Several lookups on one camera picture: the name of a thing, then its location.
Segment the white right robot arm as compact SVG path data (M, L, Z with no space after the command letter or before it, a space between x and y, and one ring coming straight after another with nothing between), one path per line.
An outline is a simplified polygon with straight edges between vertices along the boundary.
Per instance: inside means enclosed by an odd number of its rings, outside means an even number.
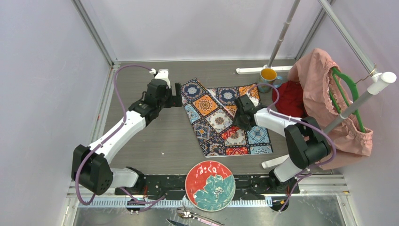
M312 117L296 118L278 113L264 105L255 105L248 95L234 100L237 107L233 125L250 131L265 127L286 139L288 157L271 170L266 183L273 192L286 189L290 179L327 157L331 148L325 134Z

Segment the colourful patterned placemat cloth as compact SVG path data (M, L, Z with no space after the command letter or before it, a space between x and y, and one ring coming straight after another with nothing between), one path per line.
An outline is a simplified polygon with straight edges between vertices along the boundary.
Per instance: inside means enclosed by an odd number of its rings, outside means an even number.
M244 94L259 100L254 84L206 88L194 78L181 87L183 106L205 157L258 155L273 152L268 130L233 126L234 100Z

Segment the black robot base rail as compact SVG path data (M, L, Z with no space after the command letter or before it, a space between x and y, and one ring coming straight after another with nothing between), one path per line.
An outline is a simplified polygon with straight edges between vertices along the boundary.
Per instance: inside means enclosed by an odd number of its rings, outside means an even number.
M261 174L234 174L236 185L234 201L237 200L261 200L266 195L286 197L291 190L299 194L300 189L294 187L296 180L290 179L276 188L267 184L269 175ZM165 196L166 200L181 200L186 196L186 175L139 175L139 180L134 187L126 190L134 197L144 195L148 199L156 200Z

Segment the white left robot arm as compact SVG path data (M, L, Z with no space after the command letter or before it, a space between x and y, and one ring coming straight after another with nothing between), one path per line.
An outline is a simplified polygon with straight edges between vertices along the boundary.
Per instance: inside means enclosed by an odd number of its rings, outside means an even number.
M140 172L132 167L111 168L110 163L134 135L158 117L162 109L183 105L181 84L176 82L175 89L173 95L166 79L152 79L142 97L126 110L115 126L97 141L74 149L72 180L96 195L117 187L140 194L144 190Z

